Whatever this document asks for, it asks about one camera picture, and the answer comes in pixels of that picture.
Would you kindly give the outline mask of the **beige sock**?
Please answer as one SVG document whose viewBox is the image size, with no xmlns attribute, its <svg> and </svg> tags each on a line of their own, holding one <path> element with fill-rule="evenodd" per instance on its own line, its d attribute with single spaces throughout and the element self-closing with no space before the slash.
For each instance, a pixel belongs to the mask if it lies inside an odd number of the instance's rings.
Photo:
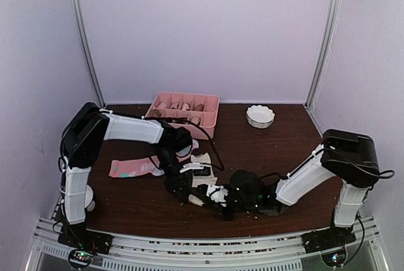
<svg viewBox="0 0 404 271">
<path fill-rule="evenodd" d="M 203 167 L 202 169 L 192 170 L 192 187 L 196 188 L 201 184 L 215 185 L 217 177 L 213 173 L 211 166 L 211 158 L 208 153 L 201 155 L 191 155 L 192 163 L 199 163 Z"/>
</svg>

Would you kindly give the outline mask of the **brown cream striped sock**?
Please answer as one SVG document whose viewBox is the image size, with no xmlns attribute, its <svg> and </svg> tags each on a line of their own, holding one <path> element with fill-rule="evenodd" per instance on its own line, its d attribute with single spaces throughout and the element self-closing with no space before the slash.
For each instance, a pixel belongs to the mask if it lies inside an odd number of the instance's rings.
<svg viewBox="0 0 404 271">
<path fill-rule="evenodd" d="M 193 205 L 203 207 L 205 205 L 205 198 L 202 195 L 190 194 L 188 196 L 188 202 Z"/>
</svg>

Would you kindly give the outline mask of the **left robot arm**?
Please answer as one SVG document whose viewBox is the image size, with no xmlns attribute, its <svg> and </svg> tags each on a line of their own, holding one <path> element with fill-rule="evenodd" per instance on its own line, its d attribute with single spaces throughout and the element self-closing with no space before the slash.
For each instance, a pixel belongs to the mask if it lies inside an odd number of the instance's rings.
<svg viewBox="0 0 404 271">
<path fill-rule="evenodd" d="M 189 130 L 175 128 L 162 119 L 116 114 L 87 102 L 64 129 L 59 149 L 63 226 L 67 239 L 77 248 L 85 248 L 91 241 L 86 229 L 86 210 L 93 201 L 88 195 L 88 177 L 97 160 L 105 159 L 104 144 L 119 141 L 133 142 L 135 150 L 141 143 L 149 144 L 166 176 L 167 191 L 182 202 L 189 200 L 189 173 L 179 161 L 181 152 L 192 150 Z"/>
</svg>

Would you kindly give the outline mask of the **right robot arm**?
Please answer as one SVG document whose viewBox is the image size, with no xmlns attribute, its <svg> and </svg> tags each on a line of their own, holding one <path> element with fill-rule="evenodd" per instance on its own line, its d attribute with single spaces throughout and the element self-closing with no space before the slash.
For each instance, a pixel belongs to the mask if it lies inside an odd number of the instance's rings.
<svg viewBox="0 0 404 271">
<path fill-rule="evenodd" d="M 263 177 L 239 169 L 228 184 L 201 184 L 196 190 L 205 205 L 216 207 L 224 219 L 231 220 L 236 212 L 252 210 L 278 216 L 314 188 L 338 178 L 343 183 L 340 197 L 330 228 L 323 235 L 324 242 L 335 247 L 351 234 L 369 190 L 378 181 L 393 178 L 395 171 L 380 171 L 370 136 L 328 129 L 322 142 L 298 167 L 286 175 L 275 175 L 278 179 L 274 183 L 265 184 Z"/>
</svg>

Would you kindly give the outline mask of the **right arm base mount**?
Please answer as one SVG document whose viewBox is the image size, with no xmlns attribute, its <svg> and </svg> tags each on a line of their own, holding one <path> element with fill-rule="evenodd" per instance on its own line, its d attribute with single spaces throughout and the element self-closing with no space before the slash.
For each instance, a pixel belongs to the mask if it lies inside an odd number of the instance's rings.
<svg viewBox="0 0 404 271">
<path fill-rule="evenodd" d="M 342 247 L 356 241 L 356 236 L 352 232 L 352 228 L 339 227 L 311 231 L 303 234 L 301 238 L 306 253 Z"/>
</svg>

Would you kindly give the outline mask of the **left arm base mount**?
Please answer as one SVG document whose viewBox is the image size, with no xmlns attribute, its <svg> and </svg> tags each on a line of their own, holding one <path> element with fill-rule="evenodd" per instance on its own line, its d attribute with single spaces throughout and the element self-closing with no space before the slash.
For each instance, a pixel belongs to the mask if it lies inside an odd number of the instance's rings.
<svg viewBox="0 0 404 271">
<path fill-rule="evenodd" d="M 63 226 L 57 242 L 87 252 L 108 255 L 112 240 L 113 236 L 110 234 Z"/>
</svg>

